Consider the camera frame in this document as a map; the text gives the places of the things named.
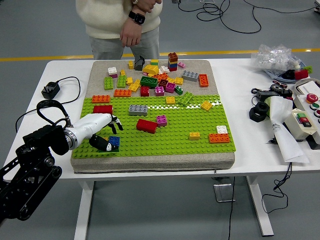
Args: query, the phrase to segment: table leg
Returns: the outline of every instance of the table leg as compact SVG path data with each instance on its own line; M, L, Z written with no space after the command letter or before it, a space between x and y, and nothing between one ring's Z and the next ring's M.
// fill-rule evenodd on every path
M268 214L264 211L266 209L265 203L262 201L262 194L258 184L258 176L246 176L248 186L250 189L255 213L258 218L260 230L263 237L271 237L274 235Z
M82 196L79 207L78 220L76 222L74 240L86 240L88 221L90 217L90 208L92 194L94 191L94 181L79 181L82 187Z

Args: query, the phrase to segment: white paper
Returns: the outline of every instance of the white paper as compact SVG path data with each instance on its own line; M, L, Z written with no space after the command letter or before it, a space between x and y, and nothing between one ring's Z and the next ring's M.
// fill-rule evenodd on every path
M309 163L308 157L283 122L291 114L293 102L281 96L270 97L270 120L276 141L285 162Z

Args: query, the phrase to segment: wristwatch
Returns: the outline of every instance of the wristwatch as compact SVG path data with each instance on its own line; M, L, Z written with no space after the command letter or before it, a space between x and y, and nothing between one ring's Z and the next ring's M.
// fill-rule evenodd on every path
M141 15L140 13L135 13L133 11L129 12L129 18L133 19L136 24L143 24L145 22L146 17Z

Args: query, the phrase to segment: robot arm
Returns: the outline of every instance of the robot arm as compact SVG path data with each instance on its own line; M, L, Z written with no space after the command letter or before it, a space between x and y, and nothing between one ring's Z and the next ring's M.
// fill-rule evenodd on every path
M65 118L53 122L40 113L40 108L60 108ZM118 146L111 145L104 138L96 135L102 128L109 126L117 133L114 123L120 130L123 127L119 119L108 113L88 114L74 125L71 124L63 106L55 100L38 103L40 117L51 123L23 137L24 145L17 148L17 157L0 169L0 226L5 219L25 221L30 218L41 201L46 197L62 174L62 169L55 166L55 159L50 148L58 155L80 146L84 139L102 151L113 151ZM66 127L57 125L64 120ZM17 165L19 170L11 180L4 181L4 176Z

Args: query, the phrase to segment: white table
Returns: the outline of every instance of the white table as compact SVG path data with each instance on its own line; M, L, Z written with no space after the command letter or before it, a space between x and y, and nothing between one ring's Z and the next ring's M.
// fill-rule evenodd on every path
M70 164L71 151L63 156L56 155L52 152L55 158L55 164L62 167L60 179L78 181L83 188L74 239L86 239L95 181L165 176L246 176L261 233L263 236L274 235L268 214L264 212L261 204L262 194L258 184L258 177L267 174L284 174L288 169L288 163L284 162L277 145L266 144L274 137L270 121L264 120L257 123L249 119L249 110L253 107L251 104L253 94L250 93L250 90L252 88L268 89L272 81L264 72L254 70L250 65L250 59L208 59L208 61L211 64L216 86L234 139L236 147L234 165L230 169L217 171L74 174ZM65 77L75 76L80 79L80 97L76 102L66 104L64 107L70 115L71 121L73 123L76 122L80 118L93 63L94 60L61 60L49 62L27 110L29 111L36 108L37 103L43 100L41 90L48 82L56 82ZM61 91L55 97L57 101L66 102L77 96L78 82L76 80L61 81L59 85ZM55 108L43 109L41 112L49 119L59 119L63 117L60 110ZM47 122L40 118L36 112L25 116L5 161L5 165L16 157L15 150L24 144L22 137L46 124ZM305 141L300 142L299 145L308 156L310 163L294 163L292 168L293 172L310 173L319 171L320 150L311 150ZM17 169L13 169L5 176L5 180L11 180L16 172Z

